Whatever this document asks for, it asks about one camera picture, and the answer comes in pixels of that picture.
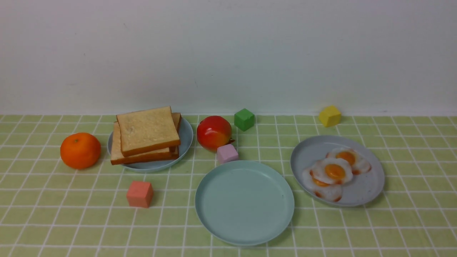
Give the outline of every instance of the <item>coral cube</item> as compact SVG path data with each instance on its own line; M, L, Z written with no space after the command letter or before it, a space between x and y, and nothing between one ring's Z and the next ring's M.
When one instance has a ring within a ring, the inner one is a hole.
M246 131L254 126L254 114L247 109L235 113L235 126Z
M319 120L326 128L335 126L340 123L341 113L335 106L331 105L320 112Z
M149 208L154 192L149 182L133 181L127 191L127 201L130 207Z
M238 160L238 152L232 144L223 145L218 147L218 161L219 163L226 163L229 161Z

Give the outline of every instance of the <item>fried egg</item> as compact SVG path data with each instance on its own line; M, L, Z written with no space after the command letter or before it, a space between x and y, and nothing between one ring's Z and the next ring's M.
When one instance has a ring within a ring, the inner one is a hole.
M327 201L338 202L341 199L343 190L341 185L329 185L314 179L310 175L311 169L303 171L303 184L317 197Z
M346 160L325 158L311 167L311 176L326 184L344 184L352 179L351 166Z
M352 174L354 175L367 173L371 170L370 163L360 154L349 148L335 148L327 154L327 158L341 158L346 160L351 165Z

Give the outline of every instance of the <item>red apple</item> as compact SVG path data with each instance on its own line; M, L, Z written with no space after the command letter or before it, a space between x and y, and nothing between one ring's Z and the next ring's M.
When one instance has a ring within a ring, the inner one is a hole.
M197 141L203 148L216 152L218 147L234 142L232 127L221 116L206 117L197 127Z

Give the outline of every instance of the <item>empty plate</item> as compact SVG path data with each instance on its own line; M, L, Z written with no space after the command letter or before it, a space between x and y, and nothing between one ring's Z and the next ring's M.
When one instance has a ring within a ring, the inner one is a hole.
M237 246L254 246L280 235L293 211L292 190L275 170L254 161L232 161L200 182L195 209L215 237Z
M141 173L153 172L166 169L175 163L179 162L187 151L191 147L192 140L194 138L194 132L190 123L181 118L181 126L179 127L179 138L181 140L181 145L179 146L179 157L176 160L168 161L150 161L150 162L138 162L132 164L121 164L122 166ZM108 152L111 154L111 147L113 143L113 133L111 132L110 138L108 139Z
M342 185L342 198L331 202L318 198L303 183L303 170L312 166L317 160L324 159L328 152L337 147L351 148L363 156L371 165L367 173L356 175ZM290 165L293 175L303 189L314 198L327 204L340 207L354 207L374 200L384 187L384 170L376 156L363 145L340 136L315 136L300 142L292 152Z

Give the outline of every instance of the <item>egg yolk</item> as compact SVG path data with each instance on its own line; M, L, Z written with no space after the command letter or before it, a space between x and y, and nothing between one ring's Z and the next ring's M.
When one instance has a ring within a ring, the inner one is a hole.
M325 166L325 173L331 179L340 180L346 176L346 172L340 165L328 164Z
M317 180L317 179L315 179L315 178L313 178L313 182L314 182L316 185L320 186L320 187L328 187L328 186L330 185L330 184L324 183L324 182L322 182L322 181L319 181L319 180Z
M346 160L351 166L356 162L356 157L350 152L340 152L336 157Z

